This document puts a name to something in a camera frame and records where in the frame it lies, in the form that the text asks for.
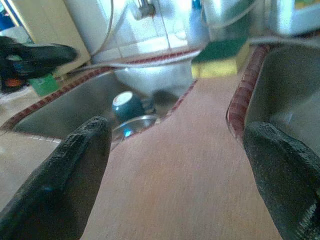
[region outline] stainless steel sink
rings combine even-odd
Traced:
[[[86,120],[99,115],[114,127],[119,123],[112,112],[112,101],[123,91],[140,98],[152,98],[156,113],[164,116],[191,85],[191,62],[124,68],[93,77],[55,101],[22,119],[14,131],[64,138]]]
[[[284,47],[265,59],[245,124],[270,122],[320,156],[320,50]]]

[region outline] sponge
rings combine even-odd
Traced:
[[[249,54],[246,38],[210,42],[192,60],[194,78],[212,78],[236,75]]]

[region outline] faucet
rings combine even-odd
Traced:
[[[150,4],[148,0],[138,0],[140,7],[136,12],[134,18],[136,20],[141,20],[149,16],[153,16],[156,13],[155,6]]]

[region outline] kitchen sink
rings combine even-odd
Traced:
[[[320,156],[320,50],[274,49],[266,57],[245,125],[269,122]]]
[[[112,112],[112,102],[124,91],[152,99],[156,113],[163,117],[192,82],[190,61],[117,69],[75,87],[22,119],[13,130],[63,139],[96,115],[106,117],[116,127],[119,122]]]

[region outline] countertop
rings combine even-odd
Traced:
[[[81,239],[281,239],[225,122],[242,74],[199,79],[171,116],[111,152]],[[0,209],[58,144],[1,133]]]

